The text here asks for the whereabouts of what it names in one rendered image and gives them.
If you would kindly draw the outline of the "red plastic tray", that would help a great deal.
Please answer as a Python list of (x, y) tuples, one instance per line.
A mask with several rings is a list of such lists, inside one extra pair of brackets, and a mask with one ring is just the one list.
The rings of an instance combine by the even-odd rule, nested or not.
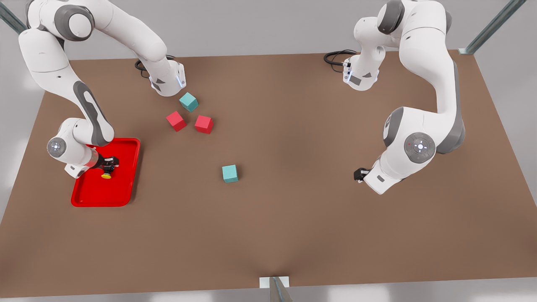
[(105, 147), (96, 147), (101, 155), (115, 156), (119, 166), (111, 173), (110, 179), (102, 177), (102, 170), (90, 169), (75, 181), (71, 204), (76, 207), (120, 207), (131, 198), (140, 140), (136, 138), (115, 138)]

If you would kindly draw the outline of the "red cube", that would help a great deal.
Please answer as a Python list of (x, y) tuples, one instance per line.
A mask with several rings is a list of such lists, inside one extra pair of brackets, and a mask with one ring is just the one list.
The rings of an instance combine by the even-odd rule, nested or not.
[(174, 111), (166, 117), (173, 129), (178, 132), (187, 126), (186, 121), (182, 118), (178, 111)]
[(198, 132), (211, 134), (214, 126), (213, 119), (204, 115), (198, 115), (194, 126)]

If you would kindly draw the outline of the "silver frame post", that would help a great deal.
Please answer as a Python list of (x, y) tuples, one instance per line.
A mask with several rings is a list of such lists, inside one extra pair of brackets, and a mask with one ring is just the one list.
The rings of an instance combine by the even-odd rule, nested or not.
[(9, 8), (0, 2), (0, 19), (4, 21), (18, 35), (28, 29), (27, 25), (21, 21)]
[(270, 290), (270, 302), (293, 302), (287, 288), (289, 287), (288, 276), (260, 277), (259, 288)]
[(509, 2), (500, 10), (488, 25), (466, 46), (459, 48), (458, 53), (461, 55), (474, 55), (494, 35), (504, 23), (521, 8), (527, 0), (509, 0)]

